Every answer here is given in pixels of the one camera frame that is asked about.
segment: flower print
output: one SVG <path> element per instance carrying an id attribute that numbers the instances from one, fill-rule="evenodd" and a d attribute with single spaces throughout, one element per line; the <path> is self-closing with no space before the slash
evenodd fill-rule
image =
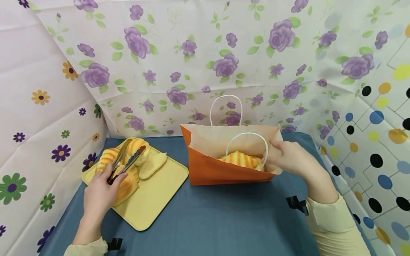
<path id="1" fill-rule="evenodd" d="M 40 239 L 40 240 L 37 242 L 37 245 L 39 245 L 39 247 L 38 247 L 38 249 L 37 249 L 37 253 L 40 253 L 40 252 L 41 252 L 42 248 L 43 248 L 44 245 L 46 244 L 46 241 L 47 241 L 47 239 L 50 237 L 50 235 L 51 235 L 51 233 L 53 232 L 54 228 L 55 228 L 55 226 L 52 226 L 50 230 L 44 231 L 44 233 L 43 233 L 43 238 Z"/>
<path id="2" fill-rule="evenodd" d="M 319 38 L 319 47 L 328 47 L 329 45 L 332 44 L 334 40 L 336 40 L 337 35 L 333 31 L 329 31 L 327 33 L 324 33 L 320 38 Z"/>
<path id="3" fill-rule="evenodd" d="M 94 48 L 91 48 L 91 46 L 86 45 L 85 43 L 81 43 L 77 45 L 77 48 L 84 53 L 85 56 L 94 58 L 96 54 L 94 53 Z"/>
<path id="4" fill-rule="evenodd" d="M 95 153 L 94 153 L 94 154 L 89 154 L 89 155 L 88 155 L 88 158 L 85 159 L 85 160 L 82 162 L 82 164 L 84 165 L 84 167 L 82 168 L 82 171 L 85 172 L 85 171 L 87 171 L 88 169 L 90 169 L 90 168 L 94 165 L 94 163 L 96 162 L 96 160 L 97 160 L 97 155 L 96 155 Z"/>
<path id="5" fill-rule="evenodd" d="M 226 34 L 226 40 L 230 47 L 235 48 L 238 39 L 236 38 L 236 35 L 234 33 Z"/>
<path id="6" fill-rule="evenodd" d="M 241 120 L 241 113 L 233 111 L 229 116 L 225 118 L 225 123 L 228 126 L 238 125 Z"/>
<path id="7" fill-rule="evenodd" d="M 108 68 L 98 63 L 91 63 L 88 70 L 81 72 L 81 80 L 91 88 L 102 87 L 109 82 Z"/>
<path id="8" fill-rule="evenodd" d="M 374 42 L 374 46 L 376 46 L 376 49 L 380 50 L 383 47 L 383 45 L 387 43 L 388 38 L 389 35 L 386 31 L 380 31 L 376 36 L 376 42 Z"/>
<path id="9" fill-rule="evenodd" d="M 173 82 L 173 83 L 178 82 L 180 77 L 181 77 L 181 73 L 179 73 L 179 72 L 172 73 L 171 74 L 171 82 Z"/>
<path id="10" fill-rule="evenodd" d="M 22 132 L 18 132 L 14 134 L 13 136 L 14 136 L 13 140 L 15 140 L 16 142 L 23 142 L 23 140 L 25 139 L 25 135 Z"/>
<path id="11" fill-rule="evenodd" d="M 132 20 L 139 20 L 142 14 L 144 14 L 144 9 L 142 9 L 139 5 L 133 5 L 130 8 L 130 12 L 130 17 Z"/>
<path id="12" fill-rule="evenodd" d="M 278 52 L 291 47 L 295 41 L 295 33 L 291 30 L 292 22 L 288 19 L 278 21 L 273 25 L 269 36 L 269 45 Z"/>
<path id="13" fill-rule="evenodd" d="M 298 71 L 296 72 L 296 75 L 301 75 L 306 69 L 306 64 L 303 64 L 298 68 Z"/>
<path id="14" fill-rule="evenodd" d="M 63 73 L 66 74 L 66 79 L 71 79 L 74 81 L 76 78 L 78 78 L 77 72 L 74 70 L 73 66 L 70 64 L 69 61 L 63 62 Z"/>
<path id="15" fill-rule="evenodd" d="M 239 60 L 232 53 L 226 54 L 223 59 L 217 60 L 212 69 L 217 77 L 229 77 L 238 68 Z"/>
<path id="16" fill-rule="evenodd" d="M 167 96 L 168 96 L 169 100 L 173 104 L 185 105 L 187 103 L 187 101 L 189 100 L 188 94 L 182 92 L 177 87 L 172 87 L 171 89 L 167 90 L 166 93 L 167 93 Z"/>
<path id="17" fill-rule="evenodd" d="M 33 97 L 31 97 L 31 100 L 34 101 L 34 104 L 38 105 L 40 104 L 43 106 L 45 103 L 48 103 L 48 99 L 50 99 L 50 96 L 47 95 L 46 91 L 38 90 L 37 92 L 33 92 Z"/>
<path id="18" fill-rule="evenodd" d="M 52 205 L 55 203 L 55 196 L 53 194 L 45 195 L 43 200 L 40 203 L 40 210 L 46 212 L 52 208 Z"/>
<path id="19" fill-rule="evenodd" d="M 128 48 L 136 56 L 141 59 L 145 59 L 147 54 L 151 53 L 151 46 L 149 42 L 141 36 L 141 33 L 135 27 L 129 27 L 124 29 L 125 40 L 127 41 Z"/>
<path id="20" fill-rule="evenodd" d="M 98 8 L 98 4 L 94 0 L 74 0 L 74 5 L 77 9 L 86 12 L 94 12 Z"/>
<path id="21" fill-rule="evenodd" d="M 195 54 L 196 43 L 192 42 L 191 40 L 186 40 L 182 43 L 181 48 L 185 56 L 192 56 Z"/>
<path id="22" fill-rule="evenodd" d="M 144 121 L 136 116 L 131 117 L 131 120 L 128 122 L 128 125 L 134 128 L 135 131 L 142 131 L 145 128 Z"/>
<path id="23" fill-rule="evenodd" d="M 283 89 L 283 97 L 285 99 L 295 99 L 298 94 L 302 92 L 302 86 L 298 81 L 294 80 L 290 84 L 287 84 Z"/>
<path id="24" fill-rule="evenodd" d="M 67 144 L 64 146 L 59 145 L 56 150 L 53 150 L 51 152 L 53 154 L 51 156 L 51 159 L 53 160 L 55 159 L 56 163 L 60 162 L 60 160 L 63 162 L 66 160 L 66 157 L 70 156 L 70 153 L 69 153 L 70 151 L 71 151 L 71 148 L 69 148 Z"/>
<path id="25" fill-rule="evenodd" d="M 373 55 L 350 57 L 343 62 L 342 68 L 342 75 L 347 75 L 351 79 L 360 79 L 374 68 Z"/>

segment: cream sleeve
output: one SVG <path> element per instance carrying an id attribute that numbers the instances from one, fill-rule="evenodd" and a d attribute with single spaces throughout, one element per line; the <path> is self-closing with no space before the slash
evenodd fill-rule
<path id="1" fill-rule="evenodd" d="M 101 237 L 87 245 L 70 245 L 64 256 L 103 256 L 107 253 L 107 243 Z"/>
<path id="2" fill-rule="evenodd" d="M 306 206 L 309 213 L 306 217 L 307 224 L 321 256 L 370 256 L 340 194 L 333 204 L 321 204 L 308 197 Z"/>

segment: white rope handle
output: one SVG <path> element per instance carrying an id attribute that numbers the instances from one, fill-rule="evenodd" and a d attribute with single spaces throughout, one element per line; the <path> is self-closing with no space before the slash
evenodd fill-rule
<path id="1" fill-rule="evenodd" d="M 244 109 L 242 108 L 242 102 L 241 102 L 241 100 L 240 100 L 238 97 L 236 97 L 235 95 L 227 94 L 227 95 L 219 96 L 219 97 L 216 98 L 216 99 L 214 100 L 214 102 L 212 103 L 212 105 L 211 105 L 211 110 L 209 111 L 209 120 L 211 120 L 211 126 L 213 126 L 211 114 L 212 114 L 212 108 L 214 107 L 215 102 L 216 102 L 218 99 L 223 98 L 223 97 L 227 97 L 227 96 L 235 97 L 235 98 L 237 98 L 238 101 L 239 101 L 239 105 L 241 106 L 241 120 L 239 120 L 239 125 L 241 125 L 241 123 L 242 123 L 242 115 L 244 114 Z"/>
<path id="2" fill-rule="evenodd" d="M 265 163 L 266 163 L 266 159 L 267 159 L 266 156 L 268 155 L 268 143 L 266 142 L 266 140 L 265 140 L 264 137 L 262 137 L 262 136 L 259 135 L 259 134 L 254 133 L 254 132 L 243 132 L 243 133 L 238 134 L 238 135 L 236 135 L 235 137 L 233 137 L 233 139 L 228 143 L 228 146 L 226 147 L 225 159 L 228 159 L 228 148 L 229 148 L 229 145 L 234 141 L 234 139 L 236 139 L 236 138 L 238 138 L 239 136 L 244 135 L 244 134 L 257 135 L 257 136 L 259 136 L 259 137 L 263 140 L 263 142 L 265 142 L 266 153 L 265 153 L 265 156 L 264 156 L 264 160 L 263 160 L 262 166 L 260 167 L 260 169 L 262 170 L 263 167 L 265 166 Z"/>

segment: purple flower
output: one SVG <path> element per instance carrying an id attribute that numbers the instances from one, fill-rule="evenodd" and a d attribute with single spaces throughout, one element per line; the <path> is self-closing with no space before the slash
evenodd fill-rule
<path id="1" fill-rule="evenodd" d="M 291 47 L 295 41 L 295 33 L 291 31 L 292 22 L 288 19 L 278 21 L 273 25 L 269 37 L 269 45 L 278 52 L 283 52 L 286 47 Z"/>
<path id="2" fill-rule="evenodd" d="M 56 163 L 60 162 L 60 160 L 61 162 L 65 161 L 66 157 L 70 156 L 70 153 L 69 153 L 70 151 L 71 151 L 71 148 L 69 148 L 67 144 L 64 146 L 59 145 L 56 150 L 53 150 L 51 152 L 53 154 L 51 156 L 51 159 L 55 159 Z"/>
<path id="3" fill-rule="evenodd" d="M 141 36 L 141 33 L 135 27 L 124 29 L 125 40 L 128 48 L 141 59 L 145 59 L 147 54 L 151 53 L 151 46 L 146 39 Z"/>
<path id="4" fill-rule="evenodd" d="M 91 88 L 104 86 L 109 82 L 108 68 L 95 62 L 91 63 L 88 70 L 81 73 L 81 80 Z"/>
<path id="5" fill-rule="evenodd" d="M 151 83 L 157 80 L 157 79 L 155 78 L 156 75 L 157 75 L 157 74 L 155 74 L 155 73 L 152 72 L 151 70 L 148 70 L 147 73 L 144 73 L 145 80 L 147 80 L 148 82 L 151 82 Z"/>
<path id="6" fill-rule="evenodd" d="M 232 53 L 225 55 L 223 59 L 217 60 L 212 69 L 217 77 L 229 77 L 238 67 L 239 60 Z"/>
<path id="7" fill-rule="evenodd" d="M 337 111 L 332 111 L 332 116 L 333 116 L 333 121 L 338 122 L 340 119 L 339 112 Z"/>
<path id="8" fill-rule="evenodd" d="M 82 164 L 84 165 L 84 167 L 82 168 L 82 171 L 85 172 L 85 171 L 87 171 L 88 169 L 90 169 L 90 168 L 94 165 L 94 163 L 96 162 L 96 160 L 97 160 L 97 155 L 96 155 L 96 153 L 94 153 L 94 154 L 89 154 L 89 155 L 88 155 L 88 158 L 85 159 L 85 160 L 82 162 Z"/>
<path id="9" fill-rule="evenodd" d="M 350 57 L 342 64 L 342 75 L 351 79 L 360 79 L 374 68 L 373 55 L 365 54 L 361 57 Z"/>
<path id="10" fill-rule="evenodd" d="M 94 58 L 96 54 L 94 53 L 94 48 L 91 48 L 91 46 L 86 45 L 85 43 L 81 43 L 77 45 L 77 48 L 84 53 L 85 56 Z"/>
<path id="11" fill-rule="evenodd" d="M 308 4 L 309 0 L 296 0 L 294 6 L 290 10 L 292 13 L 300 12 Z"/>
<path id="12" fill-rule="evenodd" d="M 228 45 L 230 47 L 235 48 L 238 39 L 236 38 L 236 35 L 234 33 L 226 34 L 226 40 L 228 41 Z"/>
<path id="13" fill-rule="evenodd" d="M 283 89 L 283 97 L 285 99 L 294 99 L 302 92 L 302 86 L 298 81 L 294 80 L 292 83 L 285 85 Z"/>
<path id="14" fill-rule="evenodd" d="M 178 82 L 179 78 L 181 77 L 181 73 L 174 72 L 171 74 L 171 82 L 175 83 Z"/>
<path id="15" fill-rule="evenodd" d="M 122 111 L 122 112 L 126 112 L 126 113 L 132 113 L 131 108 L 128 108 L 128 107 L 122 108 L 121 111 Z"/>
<path id="16" fill-rule="evenodd" d="M 171 89 L 167 90 L 166 93 L 167 93 L 169 100 L 173 104 L 185 105 L 187 101 L 189 100 L 188 94 L 182 92 L 177 87 L 172 87 Z"/>
<path id="17" fill-rule="evenodd" d="M 192 42 L 191 40 L 186 40 L 182 43 L 181 46 L 182 50 L 184 50 L 185 56 L 192 56 L 195 54 L 196 43 Z"/>
<path id="18" fill-rule="evenodd" d="M 37 253 L 41 252 L 41 249 L 44 247 L 44 245 L 46 244 L 47 239 L 50 237 L 51 233 L 53 232 L 55 226 L 52 226 L 50 230 L 46 230 L 43 233 L 43 238 L 40 239 L 37 242 L 37 245 L 39 245 L 38 249 L 37 249 Z"/>
<path id="19" fill-rule="evenodd" d="M 79 10 L 84 10 L 86 12 L 93 12 L 98 8 L 98 4 L 94 0 L 74 0 L 74 5 Z"/>
<path id="20" fill-rule="evenodd" d="M 383 47 L 383 45 L 387 43 L 387 38 L 389 38 L 387 32 L 380 31 L 376 36 L 376 42 L 374 42 L 374 46 L 376 46 L 376 49 L 380 50 Z"/>
<path id="21" fill-rule="evenodd" d="M 134 128 L 135 131 L 142 131 L 145 128 L 144 121 L 136 116 L 131 117 L 131 120 L 128 121 L 128 126 Z"/>
<path id="22" fill-rule="evenodd" d="M 241 120 L 241 113 L 233 111 L 229 116 L 225 118 L 225 123 L 228 126 L 238 125 Z"/>
<path id="23" fill-rule="evenodd" d="M 236 107 L 235 103 L 233 103 L 233 102 L 228 102 L 228 103 L 226 104 L 226 106 L 227 106 L 228 108 L 230 108 L 230 109 L 235 109 L 235 107 Z"/>
<path id="24" fill-rule="evenodd" d="M 130 12 L 130 17 L 132 20 L 139 20 L 144 13 L 144 9 L 142 9 L 139 5 L 133 5 L 130 8 Z"/>
<path id="25" fill-rule="evenodd" d="M 316 83 L 320 87 L 326 87 L 328 85 L 328 82 L 326 81 L 326 79 L 320 79 Z"/>
<path id="26" fill-rule="evenodd" d="M 319 38 L 319 47 L 327 47 L 332 44 L 334 40 L 336 40 L 337 35 L 333 31 L 329 31 L 324 33 Z"/>
<path id="27" fill-rule="evenodd" d="M 18 132 L 14 134 L 13 136 L 14 136 L 13 140 L 15 140 L 16 142 L 23 142 L 23 140 L 25 139 L 25 135 L 22 132 Z"/>
<path id="28" fill-rule="evenodd" d="M 271 68 L 271 74 L 274 75 L 274 76 L 281 75 L 281 74 L 282 74 L 282 70 L 284 70 L 284 69 L 285 69 L 285 67 L 282 66 L 282 64 L 279 63 L 279 64 L 276 65 L 276 66 L 272 66 L 272 68 Z"/>
<path id="29" fill-rule="evenodd" d="M 298 71 L 296 72 L 296 75 L 301 75 L 306 69 L 306 64 L 303 64 L 298 68 Z"/>

